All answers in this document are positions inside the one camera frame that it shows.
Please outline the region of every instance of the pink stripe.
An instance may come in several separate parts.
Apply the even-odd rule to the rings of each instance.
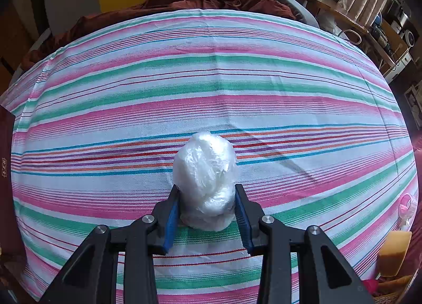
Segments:
[[[242,28],[236,29],[236,28],[229,28],[229,27],[227,28],[208,27],[206,30],[207,32],[209,32],[210,30],[211,33],[223,34],[223,35],[231,36],[234,38],[244,37],[244,36],[261,37],[261,38],[267,37],[271,40],[278,41],[278,42],[294,42],[298,47],[305,46],[305,47],[313,48],[314,50],[320,50],[322,52],[325,51],[326,53],[328,53],[328,55],[334,56],[338,59],[345,60],[353,64],[356,63],[356,59],[350,57],[348,54],[339,53],[338,49],[327,48],[325,45],[315,44],[314,41],[306,40],[300,37],[291,37],[289,35],[280,34],[277,32],[262,32],[262,31],[258,32],[258,31],[250,31],[248,29],[242,29]],[[124,41],[121,41],[121,40],[112,41],[106,46],[102,45],[100,48],[96,48],[94,50],[86,50],[85,52],[81,54],[68,57],[66,58],[66,62],[64,62],[61,65],[57,65],[55,67],[55,71],[59,71],[61,69],[64,69],[64,67],[71,65],[72,64],[71,61],[73,60],[77,61],[77,60],[83,60],[87,57],[100,56],[104,52],[115,50],[119,47],[127,48],[130,46],[140,45],[148,41],[157,41],[163,37],[165,37],[165,40],[167,40],[172,37],[190,38],[190,37],[195,37],[195,36],[202,37],[203,32],[198,31],[198,29],[186,28],[186,29],[178,29],[178,30],[173,30],[173,31],[151,32],[151,33],[131,36],[125,39]],[[375,71],[373,65],[366,65],[366,64],[357,62],[357,66],[360,66],[369,72]]]
[[[403,193],[406,193],[411,189],[412,187],[416,186],[417,181],[416,177],[412,179],[412,181],[408,184],[406,189],[403,191]],[[365,241],[367,238],[371,238],[374,235],[374,232],[376,230],[376,227],[378,225],[382,225],[383,221],[388,219],[388,217],[393,213],[394,211],[397,211],[397,205],[398,205],[398,199],[391,203],[390,207],[385,211],[381,217],[379,217],[374,223],[371,224],[365,231],[361,232],[359,236],[357,236],[355,239],[353,239],[351,242],[349,242],[347,245],[342,247],[340,251],[343,255],[347,255],[349,253],[353,253],[355,249],[359,247]]]
[[[295,188],[292,189],[291,185],[286,185],[284,187],[284,191],[282,191],[283,187],[279,187],[280,192],[277,193],[270,193],[270,194],[261,194],[260,196],[251,196],[250,199],[254,201],[258,201],[262,207],[272,207],[277,206],[285,203],[289,203],[291,201],[295,201],[301,198],[311,197],[316,194],[323,193],[330,189],[342,186],[347,184],[353,180],[359,179],[367,174],[370,174],[394,160],[402,157],[403,155],[407,154],[409,151],[402,151],[397,153],[395,157],[393,155],[389,155],[382,160],[379,160],[375,163],[371,163],[370,165],[366,165],[366,167],[360,167],[354,171],[350,171],[347,174],[344,174],[341,177],[338,176],[330,176],[329,180],[323,182],[322,184],[315,184],[314,182],[309,183],[307,186],[305,184],[299,184]]]
[[[189,107],[192,104],[200,104],[203,102],[204,104],[208,103],[216,103],[216,102],[229,102],[230,100],[235,101],[236,98],[241,99],[243,102],[266,102],[263,100],[264,98],[272,102],[277,101],[280,104],[295,104],[298,108],[301,106],[302,103],[308,103],[310,100],[314,100],[318,102],[320,105],[323,103],[334,104],[339,107],[344,107],[345,110],[347,108],[359,108],[362,111],[367,112],[374,112],[381,113],[385,116],[396,116],[397,113],[394,111],[390,111],[384,108],[377,108],[370,106],[368,104],[363,104],[359,102],[349,102],[346,100],[341,99],[332,99],[327,97],[306,97],[306,96],[277,96],[277,95],[218,95],[218,96],[209,96],[209,97],[195,97],[195,98],[184,98],[184,99],[171,99],[171,100],[163,100],[157,102],[147,102],[141,104],[134,104],[130,106],[123,106],[119,108],[111,108],[111,109],[104,109],[99,111],[92,111],[87,112],[78,116],[73,116],[69,118],[63,118],[54,122],[47,122],[47,123],[39,123],[37,125],[29,127],[27,132],[17,132],[15,134],[15,138],[19,140],[22,138],[27,138],[25,135],[29,134],[31,138],[35,138],[39,134],[48,133],[51,134],[54,131],[60,131],[61,133],[64,132],[71,132],[74,130],[75,127],[81,127],[86,129],[87,127],[98,127],[99,122],[107,121],[110,122],[112,125],[115,123],[114,117],[118,117],[119,119],[127,119],[128,116],[131,115],[139,115],[139,112],[143,112],[144,110],[155,110],[160,112],[163,108],[168,108],[173,105],[183,105],[185,107]]]
[[[73,50],[73,53],[74,54],[77,54],[78,53],[78,49],[80,49],[80,48],[86,49],[87,47],[89,47],[92,44],[94,44],[94,45],[97,46],[98,45],[98,42],[101,43],[102,40],[106,40],[107,42],[109,40],[117,40],[124,33],[128,33],[129,31],[132,32],[132,30],[138,30],[140,28],[146,28],[146,27],[149,27],[149,25],[151,25],[151,24],[153,25],[154,28],[157,28],[157,24],[162,24],[162,25],[166,26],[168,24],[168,21],[171,21],[171,22],[176,21],[178,23],[181,23],[181,22],[189,22],[192,19],[196,19],[196,17],[191,17],[191,18],[171,18],[171,19],[166,19],[165,21],[155,22],[156,24],[153,24],[151,22],[150,23],[142,23],[142,24],[139,24],[139,25],[136,25],[136,26],[123,28],[123,29],[120,29],[118,31],[113,31],[111,33],[107,33],[106,35],[102,35],[102,36],[96,37],[96,38],[94,38],[92,40],[89,40],[89,41],[84,42],[82,45],[79,45],[79,46],[68,47],[68,50]],[[254,19],[251,19],[251,18],[234,18],[234,17],[227,18],[227,17],[209,17],[209,16],[207,16],[207,17],[201,17],[201,19],[206,20],[206,21],[225,20],[225,21],[236,21],[236,22],[242,22],[242,23],[245,23],[245,22],[246,23],[253,23],[254,25],[256,24],[255,23],[255,20]],[[273,26],[275,29],[279,29],[280,25],[282,25],[280,23],[272,23],[272,22],[264,22],[264,21],[260,21],[260,23],[262,23],[262,25],[270,25],[270,26]],[[311,40],[318,40],[323,45],[327,45],[327,46],[330,45],[330,46],[332,46],[332,49],[333,50],[339,48],[339,45],[338,45],[337,42],[334,42],[334,41],[332,41],[330,39],[326,39],[325,37],[320,36],[320,35],[317,35],[317,34],[314,34],[314,33],[309,33],[307,31],[301,30],[301,29],[296,28],[296,27],[290,27],[290,26],[284,26],[283,25],[283,30],[284,31],[289,31],[290,32],[289,35],[291,35],[292,32],[296,32],[296,33],[299,33],[301,35],[304,35],[305,36],[305,39],[307,39],[307,40],[309,38]],[[347,50],[347,51],[350,52],[350,53],[352,53],[354,55],[354,58],[355,59],[359,59],[362,63],[364,63],[366,65],[369,65],[370,67],[373,67],[373,64],[371,64],[370,62],[368,62],[368,60],[366,58],[364,58],[360,53],[354,52],[353,50]]]
[[[31,263],[31,266],[35,264],[36,268],[44,269],[45,271],[47,271],[48,274],[51,275],[51,278],[54,278],[57,275],[57,273],[59,273],[60,271],[59,269],[45,262],[38,255],[36,255],[30,248],[26,247],[25,249],[27,251],[27,258],[28,258],[28,261]]]
[[[28,266],[24,269],[21,278],[19,279],[19,284],[28,292],[32,297],[40,298],[43,295],[43,292],[33,280],[33,275],[30,272]]]
[[[356,77],[361,78],[362,74],[358,71],[355,65],[349,63],[343,63],[340,65],[339,62],[333,63],[328,60],[322,60],[320,55],[316,58],[311,53],[301,53],[299,51],[287,51],[287,50],[275,50],[273,48],[261,46],[261,45],[241,45],[241,44],[225,44],[225,45],[195,45],[190,47],[166,46],[164,48],[155,48],[150,51],[142,51],[131,53],[128,56],[120,56],[115,60],[102,61],[101,63],[92,63],[89,66],[81,67],[80,70],[73,70],[72,74],[66,77],[62,77],[57,81],[49,84],[49,87],[58,86],[64,82],[68,82],[82,76],[85,76],[88,73],[100,72],[111,67],[122,67],[131,63],[146,61],[148,59],[154,59],[163,56],[184,56],[186,54],[212,54],[212,53],[227,53],[227,54],[259,54],[265,56],[277,56],[289,58],[291,60],[306,61],[309,63],[316,63],[322,66],[336,68],[340,71],[344,71],[349,74],[353,74]],[[378,86],[385,88],[383,84],[377,83]]]
[[[321,109],[324,109],[323,106],[320,106],[319,110],[308,110],[307,113],[313,113],[313,114],[321,114],[324,113],[324,111],[321,112]],[[284,115],[289,114],[295,114],[298,113],[298,110],[285,110],[282,112]],[[332,112],[333,115],[350,115],[350,116],[356,116],[359,115],[359,113],[347,113],[347,112]],[[45,137],[52,138],[53,136],[61,135],[61,133],[64,131],[64,127],[66,127],[67,135],[78,135],[81,133],[87,133],[87,132],[94,132],[98,130],[109,130],[109,129],[116,129],[118,127],[129,127],[134,125],[139,125],[145,121],[147,121],[149,124],[151,123],[164,123],[169,121],[190,121],[190,120],[196,120],[201,118],[219,118],[219,117],[227,117],[227,114],[230,114],[232,117],[245,117],[245,116],[255,116],[254,112],[248,112],[244,111],[242,113],[239,113],[239,111],[235,110],[212,110],[212,111],[205,111],[202,114],[196,114],[196,115],[188,115],[186,117],[186,113],[181,113],[179,115],[162,115],[161,117],[157,118],[147,118],[145,116],[140,116],[139,113],[134,114],[128,114],[126,117],[123,115],[118,115],[117,118],[112,119],[112,117],[109,117],[109,119],[106,119],[106,117],[101,117],[102,120],[97,120],[95,118],[88,119],[85,121],[85,125],[81,124],[79,119],[77,122],[73,123],[66,123],[65,126],[56,126],[52,127],[51,129],[42,129],[38,133],[30,133],[27,134],[26,132],[18,132],[15,142],[24,142],[26,139],[31,138],[32,140],[39,140],[43,139]],[[267,116],[275,116],[277,115],[277,111],[269,111],[266,113]],[[360,116],[370,116],[369,114],[360,114]]]
[[[143,112],[143,117],[148,117],[148,118],[156,118],[156,117],[168,117],[168,116],[178,116],[181,115],[180,113],[180,108],[182,108],[182,106],[177,106],[177,107],[169,107],[167,109],[163,109],[162,112],[154,112],[154,110],[145,110],[145,112]],[[219,112],[221,110],[235,110],[234,112],[240,111],[242,110],[243,112],[246,113],[260,113],[261,111],[265,110],[269,113],[283,113],[283,112],[295,112],[298,110],[297,108],[297,104],[296,106],[294,105],[285,105],[283,106],[282,104],[271,104],[271,102],[266,102],[264,104],[242,104],[242,103],[229,103],[229,102],[218,102],[215,104],[204,104],[202,107],[200,104],[197,105],[192,105],[189,106],[188,108],[185,107],[185,109],[187,111],[189,111],[190,114],[195,114],[195,113],[201,113],[204,112],[205,109],[206,112]],[[373,116],[373,114],[371,115],[370,112],[363,112],[360,111],[359,109],[354,109],[354,108],[339,108],[339,107],[335,107],[335,106],[331,106],[331,105],[324,105],[321,104],[320,106],[316,107],[315,104],[304,104],[303,106],[301,106],[302,112],[308,112],[308,111],[315,111],[318,112],[318,110],[322,111],[323,109],[325,109],[326,111],[330,111],[330,113],[338,113],[338,114],[359,114],[361,116]]]
[[[208,71],[214,71],[214,70],[215,69],[202,70],[201,72],[208,72]],[[43,102],[42,104],[37,105],[36,108],[33,111],[25,111],[25,114],[23,114],[22,116],[28,116],[29,113],[33,113],[33,112],[40,110],[40,109],[43,109],[43,108],[48,108],[48,107],[55,105],[55,104],[63,103],[63,102],[69,101],[69,100],[74,100],[76,98],[84,97],[84,96],[87,96],[87,95],[96,94],[96,93],[99,93],[99,92],[102,92],[102,91],[108,91],[108,90],[111,90],[113,88],[117,88],[117,87],[120,87],[120,86],[130,86],[130,85],[134,85],[134,84],[147,83],[147,82],[151,82],[151,81],[166,81],[166,80],[169,80],[169,79],[176,79],[176,78],[180,79],[180,78],[208,77],[208,76],[213,76],[213,75],[229,75],[229,76],[233,76],[233,77],[243,76],[243,75],[258,76],[258,77],[277,76],[277,77],[280,77],[280,78],[292,78],[292,79],[304,77],[303,79],[305,79],[305,80],[310,80],[310,81],[315,81],[315,82],[321,81],[321,82],[325,82],[325,83],[330,83],[330,84],[334,84],[334,85],[337,85],[337,86],[345,87],[348,90],[353,89],[353,90],[357,90],[357,91],[372,95],[372,92],[370,92],[369,90],[367,90],[365,88],[361,88],[357,85],[346,84],[345,82],[327,79],[327,78],[322,77],[322,76],[304,75],[304,74],[298,74],[298,73],[296,74],[296,73],[292,73],[292,72],[260,71],[260,72],[265,72],[265,74],[218,72],[218,73],[205,73],[205,74],[178,75],[178,76],[176,76],[176,74],[186,74],[186,73],[189,74],[189,73],[193,73],[193,72],[197,73],[198,71],[180,71],[180,72],[163,73],[163,74],[159,74],[159,75],[171,75],[171,76],[166,77],[166,78],[159,78],[159,79],[137,80],[137,81],[132,81],[130,83],[128,83],[127,81],[128,80],[135,80],[135,79],[142,79],[142,78],[151,78],[151,77],[155,77],[155,76],[159,76],[159,75],[142,75],[142,76],[137,76],[137,77],[130,77],[130,78],[121,79],[121,80],[118,80],[116,82],[91,87],[89,89],[84,89],[84,90],[81,90],[81,91],[73,92],[73,93],[70,93],[70,94],[63,95],[61,97],[57,97],[53,100]],[[393,99],[393,98],[390,99],[390,98],[387,98],[387,97],[382,96],[382,95],[378,95],[378,94],[375,94],[375,95],[377,97],[385,100],[386,102],[390,102],[390,103],[393,103],[393,104],[396,103],[395,99]]]

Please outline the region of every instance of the green stripe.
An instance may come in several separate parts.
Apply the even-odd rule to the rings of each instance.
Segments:
[[[46,215],[45,213],[34,211],[17,201],[14,201],[14,205],[20,216],[26,216],[49,229],[65,232],[74,236],[85,238],[92,231],[92,229],[97,226],[97,224],[76,222]]]
[[[404,181],[399,182],[399,186],[397,186],[395,191],[388,192],[389,196],[386,197],[382,203],[377,205],[376,210],[371,210],[368,215],[363,217],[361,220],[355,222],[353,225],[349,226],[347,230],[343,230],[341,233],[335,235],[332,238],[333,243],[338,246],[347,240],[349,237],[356,234],[362,228],[364,228],[367,224],[369,224],[372,220],[374,220],[383,210],[385,210],[391,203],[393,203],[394,199],[402,192],[408,184],[412,181],[412,179],[416,175],[416,169],[410,173],[408,177]]]
[[[188,227],[179,227],[174,244],[198,244],[204,243],[204,241],[213,243],[239,238],[238,225],[236,222],[231,222],[223,231],[202,231]]]
[[[50,260],[54,263],[56,263],[59,266],[64,266],[67,259],[63,258],[62,256],[58,255],[57,253],[54,253],[50,251],[47,248],[42,248],[40,246],[37,246],[35,243],[33,243],[31,240],[29,240],[25,234],[22,234],[22,239],[25,243],[25,245],[30,248],[34,253],[38,254],[39,256],[42,256],[43,258],[46,258],[47,260]]]
[[[400,161],[397,161],[398,167],[404,167],[406,162],[412,162],[413,152],[410,152]],[[370,177],[367,180],[360,182],[357,185],[354,185],[350,188],[347,188],[337,194],[333,194],[327,198],[318,200],[313,203],[309,203],[297,208],[292,208],[290,210],[282,211],[280,213],[275,213],[274,216],[280,221],[284,222],[286,225],[293,225],[307,220],[310,217],[314,217],[319,213],[326,212],[326,207],[336,208],[336,202],[342,201],[346,203],[347,201],[355,198],[356,192],[359,195],[362,195],[364,192],[368,191],[370,188],[376,186],[380,178],[385,179],[386,176],[391,175],[395,172],[395,165],[388,167],[381,173],[377,173]],[[46,226],[50,229],[57,231],[66,232],[74,236],[86,237],[92,229],[96,226],[91,223],[84,222],[75,222],[72,220],[66,220],[63,218],[57,218],[53,216],[46,215],[34,211],[26,206],[19,204],[15,201],[15,207],[19,215],[24,215],[30,219],[36,221],[37,223]],[[174,243],[177,244],[201,244],[201,243],[215,243],[219,241],[226,241],[231,239],[239,239],[239,231],[236,222],[232,222],[225,230],[220,232],[205,232],[200,230],[195,230],[187,227],[180,227],[177,231],[176,238]]]
[[[198,278],[196,277],[197,275],[188,277],[179,275],[176,277],[155,275],[155,283],[158,289],[167,290],[221,287],[258,280],[261,277],[261,266],[228,271],[223,274],[221,272],[212,275],[201,274]],[[117,283],[123,284],[123,273],[117,273]]]
[[[390,110],[398,110],[398,106],[390,106],[385,102],[381,102],[372,95],[360,95],[351,91],[343,91],[324,86],[305,85],[305,84],[291,84],[291,83],[276,83],[264,81],[229,81],[216,80],[202,83],[189,83],[180,85],[157,86],[153,88],[145,88],[135,91],[127,91],[125,93],[109,94],[103,98],[90,99],[86,102],[74,104],[66,108],[60,108],[54,111],[49,111],[41,114],[34,114],[30,120],[18,125],[18,129],[25,130],[29,128],[30,123],[37,123],[41,120],[57,118],[63,115],[76,113],[78,111],[90,110],[98,106],[105,106],[108,104],[134,101],[146,99],[151,97],[163,97],[180,94],[197,94],[204,92],[222,92],[222,91],[254,91],[254,92],[294,92],[309,94],[330,94],[337,97],[348,98],[354,101],[361,100],[368,104],[375,104],[378,107],[383,106]]]
[[[310,72],[310,74],[313,74],[318,71],[323,71],[327,78],[329,76],[333,77],[334,79],[341,78],[341,79],[344,79],[347,83],[357,83],[363,86],[364,88],[369,86],[370,89],[374,91],[375,93],[381,92],[383,96],[388,96],[390,99],[394,99],[391,92],[384,90],[378,86],[372,85],[366,82],[364,79],[351,76],[341,71],[329,69],[317,64],[309,64],[307,62],[298,61],[298,60],[285,60],[281,58],[264,57],[264,56],[212,55],[212,56],[173,57],[173,58],[168,58],[168,59],[149,60],[149,61],[144,61],[144,62],[140,62],[136,64],[131,64],[129,66],[124,66],[119,69],[106,70],[101,73],[81,77],[75,81],[62,84],[56,88],[47,89],[41,94],[41,96],[39,96],[39,98],[37,98],[37,100],[28,101],[26,102],[26,105],[29,109],[28,111],[32,111],[37,105],[37,102],[43,98],[57,97],[58,94],[61,94],[62,92],[66,92],[66,91],[71,91],[71,89],[76,86],[102,81],[111,77],[114,78],[119,75],[124,75],[130,72],[138,72],[140,70],[145,70],[148,68],[165,68],[165,67],[174,67],[174,66],[181,66],[181,65],[189,66],[192,64],[194,65],[214,64],[216,62],[222,63],[222,64],[244,63],[244,64],[276,65],[278,69],[285,69],[288,67],[292,69],[294,67],[297,67],[303,70],[303,68],[306,68]]]
[[[312,203],[308,203],[296,208],[291,208],[290,210],[276,213],[274,217],[282,221],[286,225],[296,225],[299,222],[308,220],[324,212],[331,211],[347,203],[348,201],[351,201],[354,198],[361,196],[371,188],[376,187],[378,184],[385,181],[393,173],[396,173],[397,168],[404,167],[408,162],[411,162],[412,160],[413,152],[409,152],[400,161],[396,161],[396,163],[394,163],[390,167],[360,182],[359,184],[351,186],[341,192],[333,194],[332,196],[322,198]]]
[[[224,28],[224,26],[214,26],[215,28]],[[257,27],[254,27],[254,28],[246,28],[246,27],[244,27],[244,29],[245,30],[251,30],[251,31],[257,31],[257,32],[260,32],[260,31],[266,31],[266,30],[264,30],[264,29],[259,29],[259,28],[257,28]],[[177,29],[175,28],[170,28],[170,29],[159,29],[159,30],[154,30],[154,32],[169,32],[169,31],[177,31]],[[337,39],[331,39],[334,43],[339,43],[339,41],[337,40]],[[150,42],[141,42],[141,43],[139,43],[138,45],[143,45],[143,44],[146,44],[146,43],[150,43]],[[360,82],[363,86],[366,86],[366,82],[363,80],[363,79],[361,79],[361,78],[356,78],[356,77],[352,77],[352,76],[349,76],[348,75],[348,77],[349,78],[351,78],[352,80],[354,80],[354,81],[356,81],[356,82]],[[386,90],[386,89],[384,89],[384,88],[382,88],[382,87],[380,87],[380,86],[378,86],[378,85],[375,85],[375,84],[372,84],[372,83],[370,83],[369,84],[373,89],[375,89],[376,91],[381,91],[381,92],[383,92],[384,93],[384,95],[387,95],[387,96],[389,96],[389,97],[392,97],[392,94],[391,94],[391,91],[388,91],[388,90]]]

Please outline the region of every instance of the striped tablecloth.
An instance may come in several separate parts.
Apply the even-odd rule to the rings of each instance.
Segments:
[[[35,298],[94,226],[128,225],[167,197],[174,155],[195,132],[230,140],[249,198],[287,225],[322,226],[362,278],[398,226],[398,198],[418,194],[408,132],[377,68],[282,18],[184,10],[126,21],[39,62],[0,103],[16,115],[22,283]],[[154,259],[159,301],[254,303],[261,260],[236,222],[181,226]],[[297,270],[293,256],[294,302]]]

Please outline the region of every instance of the red cloth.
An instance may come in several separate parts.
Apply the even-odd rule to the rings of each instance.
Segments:
[[[62,35],[51,36],[38,50],[32,50],[26,54],[22,60],[21,67],[24,71],[27,71],[35,63],[60,47],[64,47],[68,43],[101,28],[136,17],[182,9],[232,9],[296,20],[288,6],[275,0],[147,0],[143,4],[127,9],[81,17],[72,29]]]
[[[374,294],[378,289],[378,280],[369,279],[369,280],[362,280],[365,288],[368,290],[369,294]]]

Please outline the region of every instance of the wooden furniture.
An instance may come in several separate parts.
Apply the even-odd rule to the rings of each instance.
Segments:
[[[382,48],[381,51],[377,50],[383,59],[383,65],[381,65],[379,70],[381,74],[384,75],[386,81],[390,83],[412,60],[412,57],[409,54],[409,48],[406,42],[402,40],[402,38],[385,20],[382,20],[381,28],[388,39],[388,43],[390,44],[392,51],[394,52],[392,58],[390,58]],[[377,42],[376,45],[373,44],[373,46],[375,48],[376,46],[381,47]]]
[[[422,97],[419,93],[421,86],[422,81],[420,81],[417,85],[410,86],[409,89],[404,92],[404,96],[409,104],[410,110],[412,111],[418,130],[422,128]]]
[[[0,250],[0,302],[15,303],[16,299],[19,304],[36,304],[5,265],[11,261],[13,257],[1,254]]]
[[[337,20],[345,22],[350,25],[352,28],[355,28],[358,32],[366,35],[368,29],[360,25],[356,20],[350,17],[349,13],[344,10],[340,5],[338,5],[334,0],[307,0],[312,5],[315,5],[318,9],[323,9],[330,12]]]
[[[9,87],[11,71],[16,70],[32,43],[15,7],[10,4],[0,14],[0,94]]]

